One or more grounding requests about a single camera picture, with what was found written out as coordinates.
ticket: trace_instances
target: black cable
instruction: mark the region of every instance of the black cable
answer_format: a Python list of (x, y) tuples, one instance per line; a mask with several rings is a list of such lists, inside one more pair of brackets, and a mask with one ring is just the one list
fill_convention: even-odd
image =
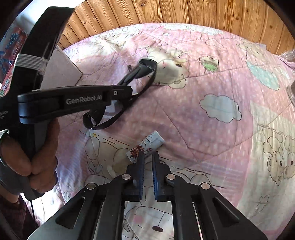
[(34, 221), (35, 221), (35, 213), (34, 213), (33, 203), (32, 203), (32, 201), (30, 201), (30, 202), (31, 202), (31, 208), (32, 208), (33, 219), (34, 219)]

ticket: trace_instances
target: finger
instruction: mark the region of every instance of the finger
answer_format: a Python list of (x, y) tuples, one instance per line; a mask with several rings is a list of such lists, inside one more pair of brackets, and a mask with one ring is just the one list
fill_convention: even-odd
[(7, 136), (0, 147), (3, 161), (13, 171), (22, 176), (29, 176), (31, 174), (31, 162), (17, 141)]
[(41, 188), (37, 189), (37, 192), (39, 192), (39, 193), (49, 192), (52, 188), (54, 188), (55, 184), (56, 184), (56, 178), (53, 175), (53, 177), (51, 178), (49, 183), (46, 184), (45, 186), (42, 186)]
[(55, 118), (48, 124), (46, 139), (47, 140), (58, 139), (59, 132), (60, 132), (60, 126), (59, 126), (57, 118)]
[(53, 174), (54, 174), (54, 168), (50, 168), (37, 175), (29, 176), (31, 188), (36, 190), (36, 189), (40, 189), (43, 186), (46, 186), (52, 179)]
[(50, 122), (47, 136), (41, 150), (32, 159), (32, 173), (37, 175), (52, 165), (56, 165), (55, 154), (58, 147), (59, 124), (57, 119)]

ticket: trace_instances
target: hand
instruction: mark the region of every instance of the hand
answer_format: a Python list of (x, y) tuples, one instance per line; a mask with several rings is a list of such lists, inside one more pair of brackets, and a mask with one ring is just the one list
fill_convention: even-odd
[[(55, 157), (58, 146), (60, 127), (57, 119), (50, 122), (47, 136), (41, 150), (36, 153), (32, 161), (26, 156), (18, 142), (6, 137), (1, 144), (2, 158), (16, 173), (29, 176), (30, 186), (39, 193), (50, 191), (56, 184), (54, 171), (57, 166)], [(0, 185), (0, 195), (8, 201), (15, 203), (18, 197), (9, 193)]]

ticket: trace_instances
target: person's arm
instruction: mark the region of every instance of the person's arm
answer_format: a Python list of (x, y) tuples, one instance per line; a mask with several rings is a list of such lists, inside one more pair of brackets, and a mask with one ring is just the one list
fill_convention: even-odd
[[(48, 125), (45, 144), (32, 162), (14, 139), (6, 137), (0, 146), (2, 160), (18, 174), (29, 176), (31, 187), (40, 193), (50, 191), (57, 181), (54, 172), (57, 166), (55, 154), (59, 130), (58, 121), (55, 119)], [(28, 237), (27, 235), (36, 229), (36, 224), (21, 196), (11, 194), (1, 184), (0, 211), (20, 239)]]

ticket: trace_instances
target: bed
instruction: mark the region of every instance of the bed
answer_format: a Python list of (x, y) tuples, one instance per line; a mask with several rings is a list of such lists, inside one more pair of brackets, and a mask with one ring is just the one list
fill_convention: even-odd
[[(182, 23), (117, 28), (64, 52), (83, 72), (77, 85), (117, 84), (141, 58), (157, 61), (158, 77), (105, 130), (85, 129), (82, 113), (59, 118), (59, 184), (33, 201), (39, 224), (87, 183), (124, 173), (126, 152), (156, 130), (173, 173), (211, 184), (268, 239), (280, 235), (295, 212), (293, 63), (232, 33)], [(145, 162), (143, 200), (126, 204), (123, 239), (173, 239), (171, 204), (155, 202)]]

